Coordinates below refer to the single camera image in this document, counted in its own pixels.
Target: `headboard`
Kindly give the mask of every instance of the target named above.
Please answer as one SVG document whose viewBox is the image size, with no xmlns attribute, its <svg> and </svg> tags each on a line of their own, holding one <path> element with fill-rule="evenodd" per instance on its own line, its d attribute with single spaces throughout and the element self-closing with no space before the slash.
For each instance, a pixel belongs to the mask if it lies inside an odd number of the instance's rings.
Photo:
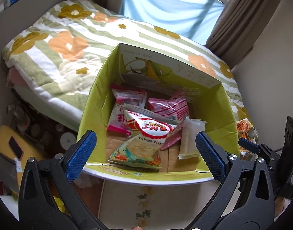
<svg viewBox="0 0 293 230">
<path fill-rule="evenodd" d="M 1 56 L 4 46 L 62 1 L 66 0 L 19 0 L 0 13 L 0 64 L 4 71 L 7 71 Z"/>
</svg>

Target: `striped floral blanket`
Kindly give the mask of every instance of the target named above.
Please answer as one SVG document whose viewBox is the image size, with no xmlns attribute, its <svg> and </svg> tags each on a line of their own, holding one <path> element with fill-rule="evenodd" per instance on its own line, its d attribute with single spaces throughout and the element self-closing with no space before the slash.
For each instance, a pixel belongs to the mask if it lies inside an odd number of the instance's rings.
<svg viewBox="0 0 293 230">
<path fill-rule="evenodd" d="M 79 124 L 90 87 L 119 42 L 163 53 L 216 77 L 235 119 L 248 118 L 229 67 L 210 50 L 160 27 L 113 14 L 91 0 L 55 5 L 11 40 L 2 55 L 46 106 Z"/>
</svg>

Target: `pink candy package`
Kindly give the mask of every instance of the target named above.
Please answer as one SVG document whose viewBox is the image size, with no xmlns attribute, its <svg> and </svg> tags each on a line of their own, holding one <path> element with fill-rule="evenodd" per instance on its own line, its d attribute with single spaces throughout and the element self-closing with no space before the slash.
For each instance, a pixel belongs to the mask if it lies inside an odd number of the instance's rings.
<svg viewBox="0 0 293 230">
<path fill-rule="evenodd" d="M 181 123 L 166 139 L 160 150 L 169 148 L 182 137 L 182 127 L 184 119 L 189 116 L 189 109 L 185 94 L 182 89 L 178 90 L 169 100 L 149 98 L 150 108 L 153 112 L 163 117 L 178 120 Z"/>
<path fill-rule="evenodd" d="M 130 127 L 124 115 L 123 105 L 127 103 L 144 108 L 147 101 L 147 93 L 142 89 L 130 90 L 115 84 L 111 84 L 110 88 L 116 102 L 112 109 L 107 129 L 130 135 Z"/>
</svg>

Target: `bolt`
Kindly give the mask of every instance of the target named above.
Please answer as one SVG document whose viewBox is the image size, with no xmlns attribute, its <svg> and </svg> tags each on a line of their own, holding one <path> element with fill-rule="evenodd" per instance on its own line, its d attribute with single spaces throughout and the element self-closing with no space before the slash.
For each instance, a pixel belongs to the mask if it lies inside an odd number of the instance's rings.
<svg viewBox="0 0 293 230">
<path fill-rule="evenodd" d="M 237 159 L 237 156 L 235 154 L 230 154 L 228 157 L 233 161 Z"/>
<path fill-rule="evenodd" d="M 29 163 L 32 163 L 34 160 L 35 160 L 35 158 L 34 158 L 33 156 L 27 159 L 27 161 L 28 161 Z"/>
<path fill-rule="evenodd" d="M 62 153 L 58 153 L 58 154 L 55 155 L 55 159 L 60 160 L 61 158 L 63 158 Z"/>
<path fill-rule="evenodd" d="M 262 158 L 262 157 L 257 158 L 257 160 L 258 160 L 259 163 L 264 163 L 265 162 L 264 158 Z"/>
</svg>

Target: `light blue cloth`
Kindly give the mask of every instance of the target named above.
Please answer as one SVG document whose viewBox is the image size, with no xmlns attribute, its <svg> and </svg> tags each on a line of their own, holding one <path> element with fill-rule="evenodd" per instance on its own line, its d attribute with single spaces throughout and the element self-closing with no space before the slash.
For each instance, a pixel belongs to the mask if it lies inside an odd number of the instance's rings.
<svg viewBox="0 0 293 230">
<path fill-rule="evenodd" d="M 217 0 L 123 0 L 120 14 L 204 45 L 223 8 Z"/>
</svg>

